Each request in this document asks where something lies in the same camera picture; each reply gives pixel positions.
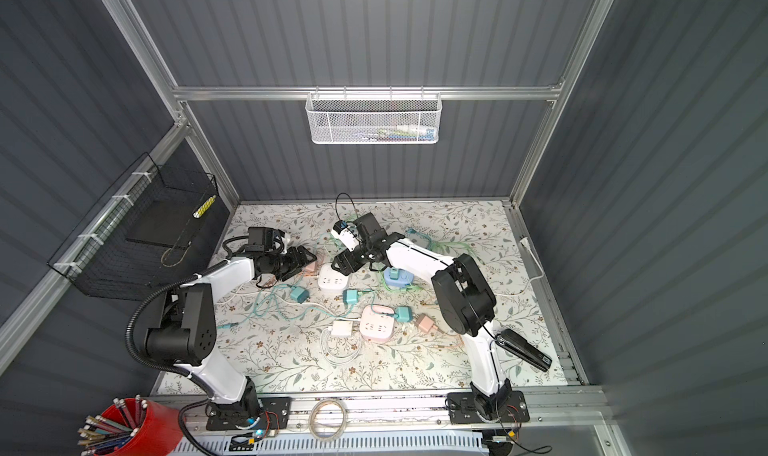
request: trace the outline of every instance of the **pink charger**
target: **pink charger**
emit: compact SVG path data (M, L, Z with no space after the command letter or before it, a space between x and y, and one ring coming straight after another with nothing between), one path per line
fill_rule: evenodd
M368 305L360 317L360 334L368 341L385 343L395 332L395 310L386 306Z

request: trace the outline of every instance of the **teal plug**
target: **teal plug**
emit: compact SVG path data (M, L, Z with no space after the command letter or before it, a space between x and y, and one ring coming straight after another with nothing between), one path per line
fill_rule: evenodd
M344 298L344 304L346 305L357 304L360 300L360 294L357 289L345 289L342 297Z
M395 314L393 316L397 322L410 322L413 318L411 309L408 306L398 306L395 308Z
M290 298L293 299L295 302L304 302L307 298L310 297L310 292L307 291L304 288L299 288L298 286L294 286L290 290Z

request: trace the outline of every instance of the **black mounting plate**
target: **black mounting plate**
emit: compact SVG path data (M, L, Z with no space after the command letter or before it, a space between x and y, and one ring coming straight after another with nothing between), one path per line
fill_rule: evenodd
M475 410L475 396L470 392L448 393L446 405L451 417L451 424L487 423L480 418ZM504 408L499 405L498 412L502 414L502 423L514 424L515 422L527 423L531 421L528 405L525 403L525 396L521 391L509 393Z
M261 401L262 411L277 414L278 428L285 429L288 427L287 415L290 413L290 398L259 398L259 400ZM270 417L272 418L272 424L274 424L274 416ZM237 430L235 426L244 425L247 419L248 415L241 412L225 411L219 413L216 410L210 410L205 428L208 431Z

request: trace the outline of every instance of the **yellow connector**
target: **yellow connector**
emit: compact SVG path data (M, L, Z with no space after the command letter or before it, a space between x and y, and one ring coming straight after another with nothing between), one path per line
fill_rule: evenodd
M206 211L208 211L208 208L211 207L212 204L214 204L214 201L216 201L216 196L211 196L208 198L208 201L204 202L202 206L197 208L197 211L195 211L192 216L199 218L201 217Z

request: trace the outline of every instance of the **white mesh basket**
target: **white mesh basket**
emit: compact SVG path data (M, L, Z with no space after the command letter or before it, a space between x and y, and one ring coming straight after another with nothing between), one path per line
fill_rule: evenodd
M312 142L317 144L434 144L441 112L439 94L398 100L306 97Z

